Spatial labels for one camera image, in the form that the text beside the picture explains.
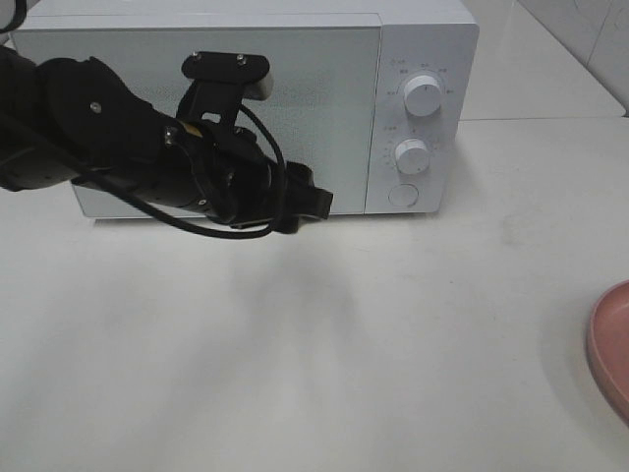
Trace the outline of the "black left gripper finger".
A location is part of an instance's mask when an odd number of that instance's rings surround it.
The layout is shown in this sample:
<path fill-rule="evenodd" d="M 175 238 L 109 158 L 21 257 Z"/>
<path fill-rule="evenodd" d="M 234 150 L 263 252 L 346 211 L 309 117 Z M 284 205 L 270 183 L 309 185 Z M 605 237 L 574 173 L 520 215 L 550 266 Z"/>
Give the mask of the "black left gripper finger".
<path fill-rule="evenodd" d="M 314 173 L 305 164 L 286 163 L 285 217 L 327 219 L 333 194 L 315 185 Z"/>
<path fill-rule="evenodd" d="M 303 224 L 303 217 L 298 213 L 283 212 L 274 227 L 274 231 L 283 235 L 296 234 Z"/>

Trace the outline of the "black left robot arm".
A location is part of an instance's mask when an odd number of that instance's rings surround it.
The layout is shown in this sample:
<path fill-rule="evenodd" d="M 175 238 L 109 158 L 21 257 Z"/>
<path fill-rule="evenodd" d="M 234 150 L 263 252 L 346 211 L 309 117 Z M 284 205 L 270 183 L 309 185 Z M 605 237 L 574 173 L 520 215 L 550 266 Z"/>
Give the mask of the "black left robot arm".
<path fill-rule="evenodd" d="M 175 115 L 133 94 L 96 58 L 36 64 L 1 51 L 1 186 L 64 182 L 105 192 L 180 230 L 227 240 L 295 233 L 333 196 L 288 161 L 247 106 L 267 97 L 268 60 L 198 52 Z"/>

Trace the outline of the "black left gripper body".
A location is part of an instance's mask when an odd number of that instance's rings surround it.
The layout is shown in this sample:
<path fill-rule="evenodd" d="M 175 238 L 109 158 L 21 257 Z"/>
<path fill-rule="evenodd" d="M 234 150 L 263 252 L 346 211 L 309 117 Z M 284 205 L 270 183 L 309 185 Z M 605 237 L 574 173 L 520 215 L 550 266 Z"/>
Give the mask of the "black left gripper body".
<path fill-rule="evenodd" d="M 196 126 L 211 148 L 209 175 L 230 205 L 221 222 L 233 229 L 277 230 L 286 207 L 288 171 L 272 134 L 260 122 L 254 132 L 213 122 Z"/>

